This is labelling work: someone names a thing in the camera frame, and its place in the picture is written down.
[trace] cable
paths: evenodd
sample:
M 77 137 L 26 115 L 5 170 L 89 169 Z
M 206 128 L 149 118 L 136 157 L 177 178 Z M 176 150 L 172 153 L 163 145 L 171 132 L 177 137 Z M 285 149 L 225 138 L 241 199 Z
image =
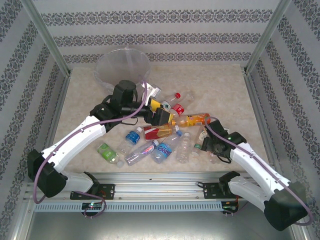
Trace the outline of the cable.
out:
M 232 211 L 229 211 L 229 210 L 226 210 L 226 209 L 223 209 L 223 212 L 227 212 L 227 213 L 231 214 L 231 216 L 233 217 L 234 215 L 237 215 L 239 212 L 241 212 L 243 209 L 245 209 L 248 203 L 249 203 L 249 202 L 247 201 L 247 202 L 242 206 L 242 208 L 240 208 L 240 209 L 239 209 L 238 211 L 236 211 L 236 212 L 232 212 Z
M 37 199 L 37 186 L 38 186 L 38 180 L 39 180 L 39 176 L 41 174 L 42 169 L 44 168 L 44 166 L 46 165 L 46 163 L 50 160 L 50 158 L 54 155 L 54 153 L 56 153 L 66 142 L 68 142 L 71 138 L 73 138 L 75 135 L 82 133 L 84 130 L 91 128 L 95 125 L 98 124 L 108 124 L 108 123 L 114 123 L 114 122 L 120 122 L 126 119 L 129 119 L 131 117 L 133 117 L 134 115 L 136 115 L 143 107 L 145 104 L 145 101 L 147 99 L 147 80 L 139 75 L 139 78 L 142 79 L 142 83 L 144 84 L 144 96 L 143 96 L 143 100 L 141 102 L 141 105 L 138 107 L 138 109 L 131 113 L 128 116 L 124 116 L 121 118 L 117 118 L 117 119 L 110 119 L 110 120 L 104 120 L 104 121 L 98 121 L 98 122 L 94 122 L 91 123 L 87 126 L 82 127 L 82 129 L 78 129 L 77 131 L 73 132 L 72 134 L 70 134 L 70 136 L 66 137 L 65 140 L 63 140 L 47 157 L 46 159 L 43 161 L 43 163 L 40 165 L 38 171 L 36 172 L 35 178 L 34 178 L 34 185 L 33 185 L 33 201 L 35 204 L 40 204 L 45 198 L 46 196 L 44 195 L 40 200 Z
M 241 151 L 243 151 L 244 153 L 248 154 L 251 158 L 253 158 L 268 174 L 270 174 L 285 190 L 287 190 L 302 206 L 303 208 L 306 210 L 306 212 L 309 215 L 309 221 L 308 222 L 296 222 L 294 223 L 295 225 L 299 225 L 299 226 L 308 226 L 310 225 L 313 221 L 314 221 L 314 216 L 310 210 L 310 208 L 304 203 L 304 201 L 302 201 L 300 199 L 300 197 L 298 197 L 290 188 L 288 188 L 275 174 L 272 173 L 272 171 L 270 171 L 254 154 L 252 154 L 251 152 L 245 150 L 244 148 L 238 146 L 237 144 L 234 144 L 233 142 L 223 138 L 222 136 L 220 136 L 219 134 L 217 134 L 215 131 L 213 131 L 211 129 L 211 127 L 208 125 L 207 123 L 207 119 L 214 119 L 214 120 L 219 120 L 218 118 L 214 117 L 214 116 L 208 116 L 205 118 L 204 124 L 207 127 L 207 129 L 213 134 L 215 135 L 218 139 L 226 142 L 227 144 L 240 149 Z
M 81 195 L 85 195 L 85 196 L 91 197 L 91 198 L 100 199 L 100 200 L 101 200 L 101 204 L 103 204 L 103 209 L 102 209 L 100 212 L 98 212 L 96 215 L 93 215 L 93 216 L 88 216 L 88 215 L 86 215 L 87 210 L 89 209 L 89 208 L 86 208 L 86 209 L 84 210 L 84 213 L 83 213 L 83 215 L 84 215 L 85 218 L 87 218 L 87 217 L 90 218 L 90 219 L 96 218 L 96 217 L 98 217 L 99 215 L 101 215 L 101 214 L 106 210 L 106 208 L 107 208 L 107 203 L 106 203 L 106 201 L 104 200 L 103 197 L 101 197 L 101 196 L 96 196 L 96 195 L 89 194 L 89 193 L 82 192 L 82 191 L 74 191 L 74 192 L 77 193 L 77 194 L 81 194 Z

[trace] plastic bottle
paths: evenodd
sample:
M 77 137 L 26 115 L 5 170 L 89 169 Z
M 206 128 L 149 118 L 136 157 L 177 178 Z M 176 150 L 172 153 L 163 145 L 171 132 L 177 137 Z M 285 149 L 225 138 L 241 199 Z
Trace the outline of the plastic bottle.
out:
M 185 111 L 185 109 L 195 100 L 195 97 L 192 92 L 188 91 L 185 94 L 185 97 L 181 100 L 181 102 L 176 103 L 171 109 L 170 113 L 174 115 L 174 117 L 179 117 Z
M 151 153 L 151 157 L 157 164 L 161 164 L 164 160 L 166 160 L 176 146 L 179 144 L 180 137 L 182 136 L 182 132 L 179 130 L 175 134 L 168 136 L 156 150 Z
M 181 128 L 200 126 L 205 124 L 205 118 L 210 117 L 208 113 L 194 114 L 194 115 L 181 115 L 171 121 L 172 126 L 179 126 Z
M 179 146 L 176 150 L 176 159 L 181 164 L 186 164 L 189 162 L 189 155 L 191 152 L 191 138 L 190 133 L 185 132 L 183 136 L 181 137 L 181 141 L 179 143 Z
M 118 153 L 122 155 L 127 155 L 130 150 L 138 143 L 140 140 L 140 133 L 142 132 L 141 127 L 137 127 L 136 130 L 130 131 L 125 139 L 117 147 Z
M 119 168 L 124 165 L 124 162 L 119 160 L 119 155 L 108 144 L 101 144 L 97 151 L 108 163 L 116 164 Z
M 166 138 L 172 134 L 175 134 L 178 130 L 178 126 L 171 126 L 168 123 L 162 126 L 145 126 L 143 128 L 144 138 L 147 141 Z
M 205 128 L 205 126 L 201 126 L 199 128 L 198 133 L 196 134 L 195 137 L 195 144 L 192 148 L 192 152 L 191 154 L 195 157 L 198 157 L 201 153 L 201 147 L 202 147 L 202 143 L 204 142 L 205 137 L 207 136 L 207 130 Z
M 164 110 L 169 111 L 171 107 L 173 107 L 175 104 L 177 104 L 181 99 L 180 93 L 176 93 L 174 95 L 170 95 L 166 97 L 166 100 L 164 100 L 161 104 L 163 105 Z
M 144 157 L 148 156 L 153 150 L 159 145 L 157 140 L 149 141 L 142 146 L 138 147 L 132 153 L 125 157 L 126 162 L 129 166 L 139 162 Z

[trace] bottle with pink cap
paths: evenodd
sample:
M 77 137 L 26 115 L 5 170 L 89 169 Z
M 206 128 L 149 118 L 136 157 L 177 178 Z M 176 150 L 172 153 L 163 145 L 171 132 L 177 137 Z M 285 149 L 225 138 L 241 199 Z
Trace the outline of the bottle with pink cap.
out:
M 191 91 L 188 91 L 185 94 L 185 97 L 179 102 L 176 103 L 171 109 L 170 113 L 173 114 L 173 116 L 179 117 L 185 112 L 185 109 L 195 100 L 194 94 Z
M 180 93 L 176 93 L 166 97 L 166 99 L 161 103 L 163 105 L 164 110 L 169 111 L 171 107 L 177 104 L 181 100 Z

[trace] beige floor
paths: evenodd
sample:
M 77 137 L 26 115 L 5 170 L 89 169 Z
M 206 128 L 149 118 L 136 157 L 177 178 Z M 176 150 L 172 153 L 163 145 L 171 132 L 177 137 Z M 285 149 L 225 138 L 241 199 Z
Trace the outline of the beige floor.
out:
M 153 66 L 149 82 L 157 84 L 162 88 L 163 93 L 168 95 L 176 91 L 193 90 L 196 94 L 196 101 L 187 108 L 186 114 L 206 112 L 219 118 L 224 127 L 230 129 L 230 132 L 241 133 L 252 148 L 266 162 L 268 161 L 239 65 Z M 92 69 L 74 68 L 54 142 L 77 127 L 105 96 L 104 90 L 95 82 Z M 143 119 L 139 119 L 137 126 L 145 125 Z M 72 159 L 66 170 L 78 173 L 83 171 L 138 173 L 242 170 L 235 162 L 226 164 L 217 160 L 212 164 L 206 152 L 202 152 L 200 159 L 190 157 L 190 162 L 187 164 L 178 163 L 174 152 L 162 164 L 155 163 L 148 156 L 133 166 L 125 164 L 122 168 L 107 163 L 97 153 L 96 149 L 101 142 L 106 142 L 112 148 L 116 148 L 127 132 L 134 128 L 134 126 L 122 124 L 114 127 Z M 182 128 L 182 131 L 190 132 L 194 139 L 198 129 L 198 126 L 194 126 Z

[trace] blue label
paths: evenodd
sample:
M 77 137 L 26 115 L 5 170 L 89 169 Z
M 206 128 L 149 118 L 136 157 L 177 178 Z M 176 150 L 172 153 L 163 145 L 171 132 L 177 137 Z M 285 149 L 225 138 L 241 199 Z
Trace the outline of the blue label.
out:
M 171 148 L 165 144 L 165 143 L 161 143 L 158 147 L 157 150 L 165 157 L 169 157 L 169 155 L 172 153 Z
M 138 133 L 131 131 L 125 138 L 130 140 L 134 145 L 136 145 L 140 139 L 140 136 Z

